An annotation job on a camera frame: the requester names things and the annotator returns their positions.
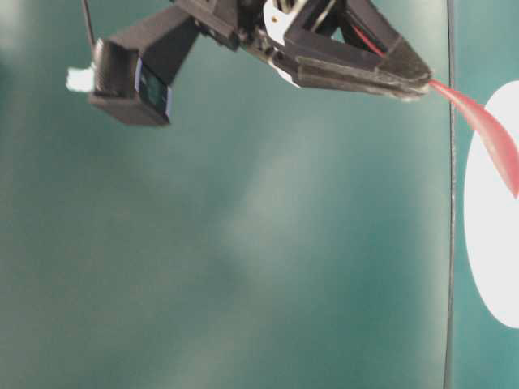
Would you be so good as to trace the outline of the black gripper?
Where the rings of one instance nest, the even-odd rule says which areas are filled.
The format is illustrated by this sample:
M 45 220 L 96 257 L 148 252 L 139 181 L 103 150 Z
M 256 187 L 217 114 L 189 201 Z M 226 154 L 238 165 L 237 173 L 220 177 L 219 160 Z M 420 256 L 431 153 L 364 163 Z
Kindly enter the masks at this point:
M 342 57 L 340 1 L 175 1 L 202 34 L 243 49 L 297 88 L 389 96 L 427 94 L 429 66 L 405 39 L 404 57 Z

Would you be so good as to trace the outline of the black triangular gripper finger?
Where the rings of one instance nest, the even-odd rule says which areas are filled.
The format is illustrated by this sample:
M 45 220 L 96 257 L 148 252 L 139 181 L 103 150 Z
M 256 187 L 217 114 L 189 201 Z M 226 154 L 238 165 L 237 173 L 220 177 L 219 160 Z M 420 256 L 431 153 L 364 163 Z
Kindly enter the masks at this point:
M 405 38 L 372 1 L 340 1 L 337 18 L 345 40 L 342 57 L 405 56 Z

